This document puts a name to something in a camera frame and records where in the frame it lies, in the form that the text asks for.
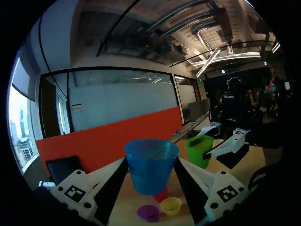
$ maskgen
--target ceiling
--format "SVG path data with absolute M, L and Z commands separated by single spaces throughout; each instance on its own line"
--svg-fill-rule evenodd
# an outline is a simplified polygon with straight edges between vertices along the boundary
M 162 45 L 163 42 L 168 43 L 168 45 L 171 43 L 175 47 L 178 46 L 176 51 L 170 50 L 170 48 L 166 46 L 161 48 L 166 49 L 165 52 L 156 49 L 156 47 L 148 49 L 147 45 L 149 44 L 145 44 L 144 41 L 141 41 L 139 37 L 137 37 L 137 34 L 143 34 L 144 30 L 147 30 L 148 27 L 158 21 L 162 16 L 170 13 L 178 6 L 191 1 L 192 0 L 141 0 L 114 29 L 102 54 L 111 53 L 140 57 L 171 65 L 172 63 L 207 52 L 208 48 L 191 32 L 192 26 L 202 21 L 207 21 L 207 19 L 201 19 L 197 23 L 190 24 L 166 38 L 154 39 L 155 46 L 158 45 L 158 43 Z M 77 35 L 78 46 L 93 47 L 95 48 L 95 52 L 97 52 L 101 41 L 105 39 L 109 30 L 120 17 L 120 14 L 123 13 L 132 2 L 133 0 L 87 0 L 82 8 L 79 20 Z M 259 52 L 260 50 L 265 50 L 267 52 L 266 55 L 270 54 L 271 48 L 277 42 L 276 37 L 247 2 L 244 0 L 219 0 L 211 2 L 219 8 L 226 9 L 233 35 L 231 43 L 235 44 L 249 41 L 249 43 L 234 45 L 234 54 Z M 210 10 L 212 10 L 212 6 L 209 3 L 196 5 L 160 25 L 155 33 L 160 36 L 164 31 L 186 19 Z M 223 37 L 221 24 L 207 28 L 199 33 L 213 50 L 216 47 L 227 45 Z M 208 59 L 210 55 L 210 52 L 207 52 L 192 58 L 191 62 Z M 219 53 L 220 57 L 227 55 L 229 55 L 227 48 L 223 48 Z M 239 60 L 241 63 L 248 61 L 249 59 Z

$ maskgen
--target orange wall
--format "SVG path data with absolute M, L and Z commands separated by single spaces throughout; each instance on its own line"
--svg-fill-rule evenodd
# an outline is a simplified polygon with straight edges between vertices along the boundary
M 132 140 L 166 140 L 182 129 L 179 107 L 111 123 L 70 134 L 37 140 L 40 157 L 47 160 L 77 155 L 86 173 L 93 172 L 125 155 Z

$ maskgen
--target building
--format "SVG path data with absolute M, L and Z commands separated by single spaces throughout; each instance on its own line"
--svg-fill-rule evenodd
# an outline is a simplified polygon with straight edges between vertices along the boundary
M 21 127 L 22 137 L 26 137 L 25 127 L 24 127 L 24 119 L 23 119 L 23 109 L 21 109 L 21 111 L 20 111 L 20 127 Z
M 14 142 L 18 141 L 18 134 L 17 134 L 17 126 L 14 122 L 11 121 L 11 135 L 12 135 L 12 140 Z
M 28 137 L 18 140 L 16 146 L 18 152 L 23 155 L 26 162 L 28 162 L 35 155 L 31 140 Z

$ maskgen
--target sign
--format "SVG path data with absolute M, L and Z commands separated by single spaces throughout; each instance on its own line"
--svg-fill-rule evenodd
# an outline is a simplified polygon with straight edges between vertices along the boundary
M 75 104 L 75 105 L 72 105 L 72 110 L 73 110 L 74 112 L 82 111 L 82 105 L 81 105 L 81 104 Z

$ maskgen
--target blue plastic cup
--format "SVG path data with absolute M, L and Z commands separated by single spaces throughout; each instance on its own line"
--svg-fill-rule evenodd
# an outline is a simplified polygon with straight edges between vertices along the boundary
M 125 145 L 134 188 L 143 195 L 161 193 L 178 156 L 178 147 L 166 140 L 141 139 Z

